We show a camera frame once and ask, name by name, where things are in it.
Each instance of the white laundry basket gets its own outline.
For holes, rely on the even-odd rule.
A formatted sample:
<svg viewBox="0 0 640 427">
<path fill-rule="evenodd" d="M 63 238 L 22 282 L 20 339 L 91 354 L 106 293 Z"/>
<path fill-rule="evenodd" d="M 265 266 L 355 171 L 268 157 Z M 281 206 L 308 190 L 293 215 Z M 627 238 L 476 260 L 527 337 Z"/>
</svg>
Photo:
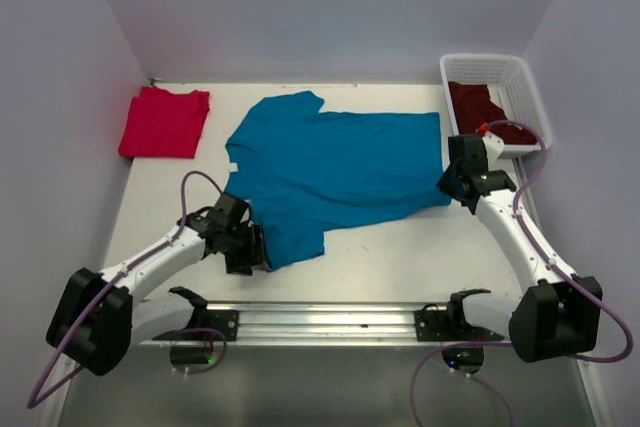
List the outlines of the white laundry basket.
<svg viewBox="0 0 640 427">
<path fill-rule="evenodd" d="M 545 145 L 551 145 L 549 122 L 524 60 L 511 55 L 452 54 L 440 59 L 440 71 L 454 135 L 459 131 L 449 82 L 486 84 L 491 100 L 504 110 L 508 119 L 533 127 L 540 133 Z M 540 150 L 540 146 L 506 144 L 500 157 L 522 157 L 535 150 Z"/>
</svg>

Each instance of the folded red shirt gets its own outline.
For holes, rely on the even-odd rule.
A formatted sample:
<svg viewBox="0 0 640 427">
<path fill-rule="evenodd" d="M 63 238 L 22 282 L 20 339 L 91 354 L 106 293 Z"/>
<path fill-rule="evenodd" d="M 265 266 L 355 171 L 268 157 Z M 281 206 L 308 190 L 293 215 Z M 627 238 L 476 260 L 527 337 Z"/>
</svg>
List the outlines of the folded red shirt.
<svg viewBox="0 0 640 427">
<path fill-rule="evenodd" d="M 500 107 L 491 102 L 486 85 L 463 85 L 449 82 L 453 111 L 456 114 L 458 132 L 473 134 L 484 123 L 507 120 Z M 535 145 L 536 138 L 515 125 L 492 127 L 491 132 L 502 137 L 505 144 Z"/>
<path fill-rule="evenodd" d="M 125 157 L 193 159 L 209 112 L 209 92 L 143 87 L 131 100 L 118 152 Z"/>
</svg>

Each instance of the blue t-shirt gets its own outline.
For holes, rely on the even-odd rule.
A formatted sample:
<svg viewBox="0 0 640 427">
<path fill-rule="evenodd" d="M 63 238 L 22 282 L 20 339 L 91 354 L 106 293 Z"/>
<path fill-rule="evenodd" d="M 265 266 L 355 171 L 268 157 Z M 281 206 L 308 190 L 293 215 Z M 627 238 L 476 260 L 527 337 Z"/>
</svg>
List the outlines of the blue t-shirt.
<svg viewBox="0 0 640 427">
<path fill-rule="evenodd" d="M 267 97 L 227 141 L 226 190 L 250 199 L 273 269 L 324 253 L 324 232 L 448 205 L 440 120 L 427 114 L 319 113 L 312 92 Z"/>
</svg>

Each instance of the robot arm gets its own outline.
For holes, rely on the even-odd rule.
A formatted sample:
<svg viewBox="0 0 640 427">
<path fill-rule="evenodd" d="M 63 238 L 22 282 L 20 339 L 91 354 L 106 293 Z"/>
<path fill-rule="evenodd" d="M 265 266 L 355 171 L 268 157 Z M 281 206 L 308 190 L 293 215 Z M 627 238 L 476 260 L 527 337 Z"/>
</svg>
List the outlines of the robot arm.
<svg viewBox="0 0 640 427">
<path fill-rule="evenodd" d="M 489 170 L 485 143 L 480 134 L 450 137 L 451 164 L 438 187 L 468 207 L 493 234 L 524 296 L 517 302 L 486 290 L 454 294 L 448 304 L 450 321 L 483 327 L 510 339 L 525 362 L 592 350 L 600 309 L 567 285 L 536 253 L 513 213 L 515 185 L 504 171 Z M 593 277 L 578 277 L 554 253 L 524 207 L 519 215 L 538 244 L 553 253 L 556 266 L 602 299 L 598 282 Z"/>
<path fill-rule="evenodd" d="M 215 206 L 187 215 L 184 228 L 174 227 L 134 257 L 99 273 L 80 269 L 65 287 L 47 342 L 58 347 L 80 313 L 116 276 L 119 280 L 64 348 L 66 355 L 94 374 L 111 371 L 131 346 L 144 340 L 204 326 L 206 301 L 186 289 L 178 287 L 165 297 L 144 299 L 178 271 L 214 253 L 224 254 L 227 273 L 252 275 L 253 267 L 268 268 L 262 227 L 242 221 L 249 210 L 243 200 L 223 193 Z"/>
</svg>

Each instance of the table top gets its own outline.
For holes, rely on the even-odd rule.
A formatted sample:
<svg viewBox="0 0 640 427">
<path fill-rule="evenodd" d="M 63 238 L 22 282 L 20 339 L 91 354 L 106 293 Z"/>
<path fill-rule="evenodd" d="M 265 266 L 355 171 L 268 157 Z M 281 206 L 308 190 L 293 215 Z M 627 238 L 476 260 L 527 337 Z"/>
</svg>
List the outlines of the table top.
<svg viewBox="0 0 640 427">
<path fill-rule="evenodd" d="M 448 165 L 451 125 L 442 85 L 363 84 L 158 84 L 175 93 L 211 92 L 211 111 L 195 159 L 133 162 L 105 267 L 157 241 L 180 217 L 179 185 L 189 170 L 202 170 L 226 185 L 225 143 L 249 109 L 263 97 L 312 90 L 325 99 L 322 111 L 439 112 L 443 165 Z M 495 168 L 516 180 L 511 161 Z M 217 192 L 197 177 L 189 180 L 187 205 L 212 205 Z M 515 274 L 489 231 L 456 203 L 398 221 L 325 233 L 325 255 L 252 277 L 225 273 L 213 255 L 169 279 L 150 297 L 182 285 L 210 301 L 243 302 L 439 302 L 453 292 L 487 288 L 518 298 Z"/>
</svg>

